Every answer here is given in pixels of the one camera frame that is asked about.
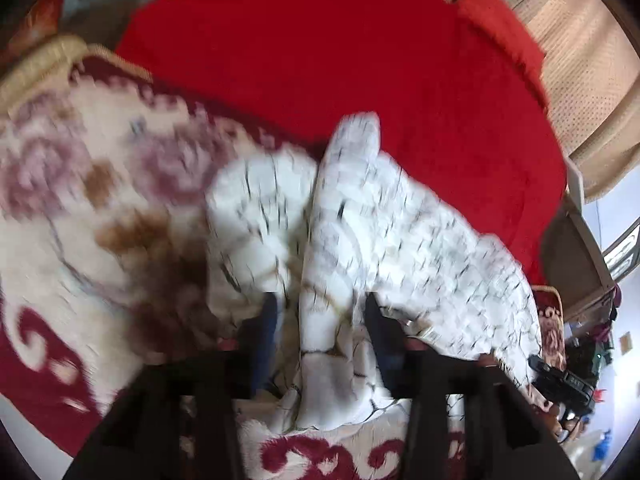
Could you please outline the white black-patterned coat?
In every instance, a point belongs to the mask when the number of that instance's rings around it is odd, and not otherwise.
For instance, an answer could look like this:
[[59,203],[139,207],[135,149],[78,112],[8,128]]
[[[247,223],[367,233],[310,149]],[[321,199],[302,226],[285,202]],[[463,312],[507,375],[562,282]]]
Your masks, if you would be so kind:
[[318,162],[294,148],[230,162],[206,212],[207,301],[222,328],[268,292],[279,303],[272,393],[243,408],[275,434],[359,425],[392,405],[367,294],[439,353],[490,353],[518,388],[532,382],[541,330],[521,266],[382,151],[375,114],[343,118]]

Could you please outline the brown wooden headboard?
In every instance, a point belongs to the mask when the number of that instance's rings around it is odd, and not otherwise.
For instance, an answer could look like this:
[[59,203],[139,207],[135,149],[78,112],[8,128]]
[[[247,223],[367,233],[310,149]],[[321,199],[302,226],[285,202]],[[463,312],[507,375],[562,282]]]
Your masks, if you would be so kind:
[[548,284],[560,294],[564,320],[597,322],[611,315],[615,282],[601,249],[582,216],[585,185],[575,163],[565,159],[566,188],[541,242]]

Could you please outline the floral maroon beige blanket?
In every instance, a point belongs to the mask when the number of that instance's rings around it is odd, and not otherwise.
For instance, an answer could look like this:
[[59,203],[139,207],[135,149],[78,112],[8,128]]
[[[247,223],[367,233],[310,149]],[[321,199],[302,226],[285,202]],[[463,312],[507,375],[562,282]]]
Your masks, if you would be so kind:
[[[224,330],[208,306],[206,196],[230,162],[280,148],[326,154],[78,39],[2,84],[1,393],[62,452],[85,450],[136,379],[239,336],[245,320]],[[237,396],[244,474],[395,478],[411,403],[384,389],[367,422],[285,434],[243,414],[269,382]]]

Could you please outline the red quilt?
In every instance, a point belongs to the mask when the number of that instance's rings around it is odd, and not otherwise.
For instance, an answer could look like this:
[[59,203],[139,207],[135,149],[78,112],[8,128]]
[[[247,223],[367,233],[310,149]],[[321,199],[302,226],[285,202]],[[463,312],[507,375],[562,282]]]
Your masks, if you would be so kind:
[[532,284],[565,164],[538,80],[446,0],[153,0],[116,51],[322,154],[378,115],[382,150],[497,235]]

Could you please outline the beige dotted curtain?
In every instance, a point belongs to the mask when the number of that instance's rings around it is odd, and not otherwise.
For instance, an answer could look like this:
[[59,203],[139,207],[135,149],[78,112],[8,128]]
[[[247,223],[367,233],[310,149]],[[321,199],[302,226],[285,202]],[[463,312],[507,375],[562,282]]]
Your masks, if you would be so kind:
[[602,0],[503,1],[546,55],[549,117],[593,202],[639,163],[638,54]]

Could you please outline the red pillow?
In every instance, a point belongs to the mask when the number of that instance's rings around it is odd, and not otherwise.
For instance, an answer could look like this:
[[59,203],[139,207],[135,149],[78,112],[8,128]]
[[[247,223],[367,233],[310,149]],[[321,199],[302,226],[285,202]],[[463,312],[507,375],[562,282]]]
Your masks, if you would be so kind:
[[503,0],[454,0],[459,13],[510,58],[542,110],[549,106],[542,83],[546,55]]

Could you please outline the red printed box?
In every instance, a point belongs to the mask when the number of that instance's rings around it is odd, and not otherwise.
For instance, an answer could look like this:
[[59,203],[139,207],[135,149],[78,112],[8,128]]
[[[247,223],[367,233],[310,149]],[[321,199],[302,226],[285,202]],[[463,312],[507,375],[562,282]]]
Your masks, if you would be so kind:
[[25,51],[58,32],[64,0],[37,0],[2,51],[3,63],[18,58]]

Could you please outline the dark leather sofa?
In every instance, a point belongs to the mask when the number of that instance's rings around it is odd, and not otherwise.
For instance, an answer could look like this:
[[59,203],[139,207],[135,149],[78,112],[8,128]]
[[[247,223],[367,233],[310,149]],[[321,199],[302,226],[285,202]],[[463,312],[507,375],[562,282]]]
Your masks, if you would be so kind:
[[[20,26],[22,18],[37,0],[1,0],[1,54]],[[113,47],[122,36],[131,14],[152,0],[64,0],[58,32],[18,58],[3,63],[5,72],[17,60],[58,35],[75,35],[90,44]]]

